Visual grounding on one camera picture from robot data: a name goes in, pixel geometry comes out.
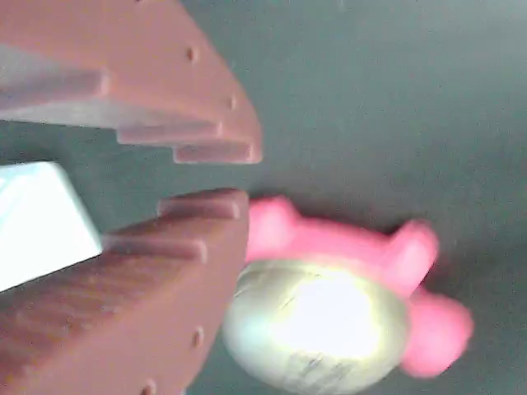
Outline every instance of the pink plastic figure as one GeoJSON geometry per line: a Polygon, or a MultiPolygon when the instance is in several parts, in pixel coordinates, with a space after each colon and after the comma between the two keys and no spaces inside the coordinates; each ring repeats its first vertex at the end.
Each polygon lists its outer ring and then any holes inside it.
{"type": "Polygon", "coordinates": [[[259,200],[250,208],[247,262],[336,257],[340,264],[374,277],[407,301],[411,332],[401,365],[414,377],[432,377],[448,369],[462,355],[473,332],[473,321],[463,305],[420,286],[437,253],[436,236],[421,222],[410,221],[387,237],[303,218],[284,197],[259,200]]]}

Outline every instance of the shiny metallic sphere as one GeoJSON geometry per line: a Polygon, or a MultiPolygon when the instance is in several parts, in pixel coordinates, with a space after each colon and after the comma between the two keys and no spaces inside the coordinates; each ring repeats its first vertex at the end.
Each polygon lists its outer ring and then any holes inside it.
{"type": "Polygon", "coordinates": [[[251,263],[223,325],[242,368],[303,395],[369,387],[399,364],[408,332],[393,292],[342,265],[303,260],[251,263]]]}

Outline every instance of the dark gray background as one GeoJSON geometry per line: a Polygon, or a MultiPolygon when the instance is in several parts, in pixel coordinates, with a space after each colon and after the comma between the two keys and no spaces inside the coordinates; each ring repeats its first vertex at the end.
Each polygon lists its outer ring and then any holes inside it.
{"type": "MultiPolygon", "coordinates": [[[[441,377],[395,372],[365,393],[525,393],[527,2],[184,3],[259,112],[261,165],[172,165],[112,132],[23,123],[0,123],[0,163],[58,161],[101,231],[152,216],[159,197],[225,186],[379,230],[423,216],[443,247],[428,283],[472,309],[476,335],[441,377]]],[[[190,393],[277,391],[218,342],[190,393]]]]}

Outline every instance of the plastic tooth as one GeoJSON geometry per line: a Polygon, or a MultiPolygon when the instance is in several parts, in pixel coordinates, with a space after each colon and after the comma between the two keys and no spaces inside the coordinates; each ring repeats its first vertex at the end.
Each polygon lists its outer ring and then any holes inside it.
{"type": "Polygon", "coordinates": [[[86,289],[78,286],[61,286],[55,291],[57,295],[68,299],[78,298],[80,300],[90,300],[102,304],[122,304],[126,298],[122,294],[114,292],[103,292],[101,290],[86,289]]]}
{"type": "Polygon", "coordinates": [[[221,129],[221,124],[182,119],[178,123],[167,125],[119,128],[117,129],[117,141],[121,144],[173,146],[217,137],[221,129]]]}
{"type": "Polygon", "coordinates": [[[157,208],[161,215],[177,216],[179,218],[197,216],[201,218],[217,218],[237,220],[241,216],[238,203],[240,192],[230,189],[195,193],[183,197],[173,197],[162,200],[157,208]]]}
{"type": "Polygon", "coordinates": [[[136,281],[126,281],[116,275],[110,277],[108,275],[87,274],[85,276],[64,276],[58,280],[71,287],[89,292],[103,292],[123,297],[134,297],[138,293],[136,281]]]}
{"type": "Polygon", "coordinates": [[[114,253],[157,255],[199,262],[207,260],[207,247],[203,241],[164,217],[107,235],[105,249],[114,253]]]}
{"type": "MultiPolygon", "coordinates": [[[[82,276],[86,281],[95,284],[115,284],[128,289],[137,290],[148,288],[163,281],[159,273],[162,258],[150,258],[141,256],[128,256],[116,253],[104,253],[100,260],[104,264],[86,269],[82,276]],[[139,270],[140,267],[155,267],[156,270],[139,270]]],[[[164,265],[165,268],[173,268],[172,261],[164,265]]]]}
{"type": "Polygon", "coordinates": [[[16,323],[29,328],[39,328],[42,333],[56,338],[69,336],[76,330],[68,316],[44,311],[20,312],[16,316],[16,323]]]}
{"type": "Polygon", "coordinates": [[[0,111],[36,105],[78,100],[100,95],[105,89],[100,72],[48,77],[24,85],[5,86],[0,90],[0,111]]]}
{"type": "Polygon", "coordinates": [[[56,314],[62,314],[65,318],[92,320],[101,313],[104,301],[79,297],[78,295],[69,295],[60,290],[48,291],[39,297],[38,304],[35,303],[36,309],[53,311],[56,314]]]}
{"type": "Polygon", "coordinates": [[[118,287],[123,290],[123,295],[135,295],[139,291],[146,292],[162,281],[159,276],[127,271],[124,267],[110,268],[102,274],[89,274],[86,277],[93,286],[99,287],[101,291],[111,292],[118,287]]]}
{"type": "Polygon", "coordinates": [[[222,140],[197,142],[176,146],[176,163],[256,163],[261,157],[246,142],[226,142],[222,140]]]}
{"type": "Polygon", "coordinates": [[[139,257],[129,259],[123,265],[127,271],[132,271],[138,275],[150,276],[152,278],[163,278],[167,272],[177,271],[180,265],[173,258],[150,258],[139,257]]]}

